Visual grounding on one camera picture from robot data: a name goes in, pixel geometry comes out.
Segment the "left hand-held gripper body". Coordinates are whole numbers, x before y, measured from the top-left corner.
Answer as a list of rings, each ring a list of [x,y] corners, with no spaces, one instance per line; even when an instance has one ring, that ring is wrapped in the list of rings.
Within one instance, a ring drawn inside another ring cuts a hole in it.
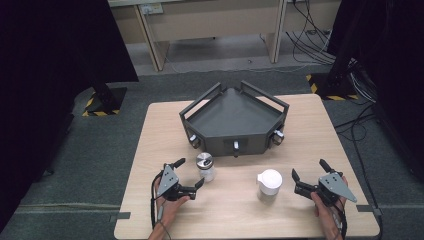
[[[197,188],[182,186],[174,169],[175,167],[171,164],[164,165],[156,197],[163,197],[168,201],[177,201],[182,197],[188,196],[190,200],[195,200]]]

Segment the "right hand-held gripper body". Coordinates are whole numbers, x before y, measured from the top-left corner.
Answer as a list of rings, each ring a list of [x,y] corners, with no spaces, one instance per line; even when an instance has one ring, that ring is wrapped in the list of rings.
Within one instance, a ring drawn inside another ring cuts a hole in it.
[[[354,203],[357,202],[357,198],[338,172],[320,177],[317,185],[307,184],[300,180],[300,182],[295,183],[294,192],[308,199],[311,199],[310,194],[312,192],[316,192],[326,206],[334,206],[340,197]]]

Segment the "glass jar with silver lid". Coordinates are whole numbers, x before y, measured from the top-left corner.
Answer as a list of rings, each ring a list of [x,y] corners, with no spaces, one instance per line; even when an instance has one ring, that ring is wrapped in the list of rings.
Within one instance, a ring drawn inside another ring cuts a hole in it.
[[[196,157],[196,166],[199,170],[199,175],[205,182],[211,182],[215,178],[214,159],[211,154],[202,152]]]

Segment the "glass jar with white lid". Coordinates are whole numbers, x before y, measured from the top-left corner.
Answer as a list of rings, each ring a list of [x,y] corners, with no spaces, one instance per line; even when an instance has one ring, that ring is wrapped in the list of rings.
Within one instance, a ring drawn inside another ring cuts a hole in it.
[[[262,202],[272,202],[283,184],[282,175],[275,169],[266,169],[256,177],[257,197]]]

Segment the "dark grey corner rack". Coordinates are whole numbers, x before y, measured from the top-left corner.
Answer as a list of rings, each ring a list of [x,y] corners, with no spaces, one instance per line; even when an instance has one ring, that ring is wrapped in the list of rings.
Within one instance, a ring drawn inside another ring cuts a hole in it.
[[[180,112],[189,143],[214,157],[262,154],[284,140],[289,105],[253,86],[214,85]]]

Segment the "person's left hand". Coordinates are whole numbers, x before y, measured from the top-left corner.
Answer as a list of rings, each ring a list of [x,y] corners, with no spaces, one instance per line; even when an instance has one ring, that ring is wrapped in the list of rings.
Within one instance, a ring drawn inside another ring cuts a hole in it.
[[[160,222],[155,225],[154,230],[156,232],[163,232],[164,229],[169,230],[176,218],[179,208],[189,200],[189,196],[183,196],[176,201],[167,201],[163,197],[157,197],[157,207],[162,207],[163,211]]]

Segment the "person's right hand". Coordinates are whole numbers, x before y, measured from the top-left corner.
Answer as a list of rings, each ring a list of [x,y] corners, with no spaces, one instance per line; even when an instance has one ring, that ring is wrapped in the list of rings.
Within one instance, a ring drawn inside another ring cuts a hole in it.
[[[323,234],[330,231],[340,231],[341,217],[338,210],[344,209],[346,198],[340,197],[334,207],[327,207],[316,192],[312,192],[310,196],[315,204],[314,214],[319,219]]]

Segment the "grey tape piece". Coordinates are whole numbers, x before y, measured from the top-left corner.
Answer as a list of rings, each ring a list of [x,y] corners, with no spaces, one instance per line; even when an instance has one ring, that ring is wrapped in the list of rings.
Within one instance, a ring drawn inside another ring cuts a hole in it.
[[[131,212],[118,212],[115,215],[111,215],[109,222],[116,222],[117,220],[130,219]]]
[[[360,205],[357,204],[356,205],[356,209],[358,212],[371,212],[373,213],[375,216],[381,216],[382,215],[382,211],[380,208],[374,207],[372,205]]]

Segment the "black stand with striped base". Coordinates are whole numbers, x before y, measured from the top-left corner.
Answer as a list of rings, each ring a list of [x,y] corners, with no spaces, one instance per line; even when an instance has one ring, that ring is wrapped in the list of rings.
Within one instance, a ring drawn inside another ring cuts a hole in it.
[[[360,1],[341,0],[330,37],[330,52],[335,54],[336,60],[328,73],[312,73],[307,76],[311,91],[322,99],[343,99],[355,94],[347,79],[347,70],[357,47],[359,8]]]
[[[126,87],[109,88],[105,82],[94,79],[90,81],[94,92],[86,104],[84,116],[117,115],[127,92]]]

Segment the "dark curtain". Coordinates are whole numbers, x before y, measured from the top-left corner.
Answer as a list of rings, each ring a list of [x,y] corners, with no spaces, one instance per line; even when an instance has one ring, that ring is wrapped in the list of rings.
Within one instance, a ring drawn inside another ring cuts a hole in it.
[[[108,0],[0,0],[0,232],[52,161],[76,96],[137,79]]]
[[[375,84],[375,110],[424,183],[424,0],[341,0],[330,51],[351,40]]]

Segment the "beige desk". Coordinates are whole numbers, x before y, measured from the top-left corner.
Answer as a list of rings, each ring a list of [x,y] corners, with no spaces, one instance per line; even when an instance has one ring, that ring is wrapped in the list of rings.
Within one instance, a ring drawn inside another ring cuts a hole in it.
[[[260,34],[272,63],[285,32],[333,27],[341,0],[107,0],[127,44],[144,43],[153,68],[165,65],[176,40]],[[140,4],[164,13],[143,15]]]

